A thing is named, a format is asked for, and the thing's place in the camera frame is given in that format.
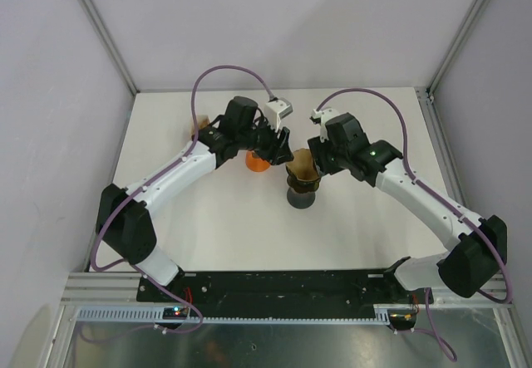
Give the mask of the green glass coffee dripper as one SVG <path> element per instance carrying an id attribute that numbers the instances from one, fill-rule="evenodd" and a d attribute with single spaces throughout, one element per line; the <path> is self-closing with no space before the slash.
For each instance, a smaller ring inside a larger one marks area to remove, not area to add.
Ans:
<path id="1" fill-rule="evenodd" d="M 307 194 L 317 192 L 321 177 L 314 168 L 310 166 L 293 166 L 286 164 L 287 184 L 297 194 Z"/>

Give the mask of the brown paper coffee filter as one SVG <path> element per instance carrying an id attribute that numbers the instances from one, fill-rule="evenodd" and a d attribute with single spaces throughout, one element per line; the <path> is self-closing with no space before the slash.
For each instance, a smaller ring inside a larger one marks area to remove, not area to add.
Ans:
<path id="1" fill-rule="evenodd" d="M 289 175 L 303 182 L 317 181 L 320 175 L 317 172 L 313 156 L 309 149 L 299 149 L 293 152 L 293 160 L 286 164 Z"/>

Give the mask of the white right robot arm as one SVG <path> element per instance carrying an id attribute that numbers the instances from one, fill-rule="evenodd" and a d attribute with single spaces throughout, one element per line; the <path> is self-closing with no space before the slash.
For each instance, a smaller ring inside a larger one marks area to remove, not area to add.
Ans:
<path id="1" fill-rule="evenodd" d="M 402 258 L 383 282 L 385 296 L 404 302 L 414 290 L 445 286 L 470 298 L 499 271 L 507 258 L 507 226 L 496 215 L 483 218 L 436 192 L 407 172 L 403 154 L 385 140 L 369 142 L 360 122 L 334 109 L 314 111 L 320 134 L 308 140 L 316 170 L 334 175 L 343 170 L 394 198 L 421 220 L 445 248 L 424 258 Z"/>

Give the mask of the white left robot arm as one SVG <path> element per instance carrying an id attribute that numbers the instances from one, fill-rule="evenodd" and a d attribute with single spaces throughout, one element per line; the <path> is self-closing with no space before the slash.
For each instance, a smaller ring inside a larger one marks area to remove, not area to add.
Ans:
<path id="1" fill-rule="evenodd" d="M 291 161 L 290 132 L 281 122 L 292 111 L 283 99 L 274 98 L 260 107 L 247 97 L 233 97 L 225 112 L 196 130 L 167 165 L 127 187 L 110 184 L 102 191 L 97 235 L 122 261 L 155 280 L 155 292 L 164 300 L 178 299 L 184 291 L 180 267 L 157 244 L 155 214 L 241 150 L 271 165 Z"/>

